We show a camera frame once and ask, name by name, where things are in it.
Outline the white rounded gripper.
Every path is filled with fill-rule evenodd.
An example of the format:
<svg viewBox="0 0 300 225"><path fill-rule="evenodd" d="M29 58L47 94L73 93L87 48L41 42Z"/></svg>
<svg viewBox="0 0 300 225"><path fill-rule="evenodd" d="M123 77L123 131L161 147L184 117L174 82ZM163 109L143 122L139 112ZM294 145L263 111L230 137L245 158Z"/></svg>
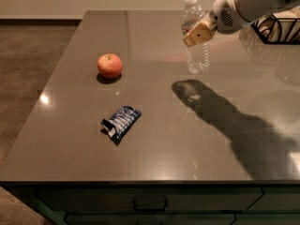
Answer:
<svg viewBox="0 0 300 225"><path fill-rule="evenodd" d="M183 42L188 47L208 42L216 31L229 35L250 25L240 14L235 0L216 0L209 18L210 22L185 22L182 25Z"/></svg>

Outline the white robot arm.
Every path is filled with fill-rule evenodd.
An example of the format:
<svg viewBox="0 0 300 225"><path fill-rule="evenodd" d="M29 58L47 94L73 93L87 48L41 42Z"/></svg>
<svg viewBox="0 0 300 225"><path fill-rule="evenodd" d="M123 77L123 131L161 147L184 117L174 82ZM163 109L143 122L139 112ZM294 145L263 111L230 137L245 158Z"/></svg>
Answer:
<svg viewBox="0 0 300 225"><path fill-rule="evenodd" d="M188 47L211 40L216 32L233 34L265 15L297 7L300 0L216 0L183 37Z"/></svg>

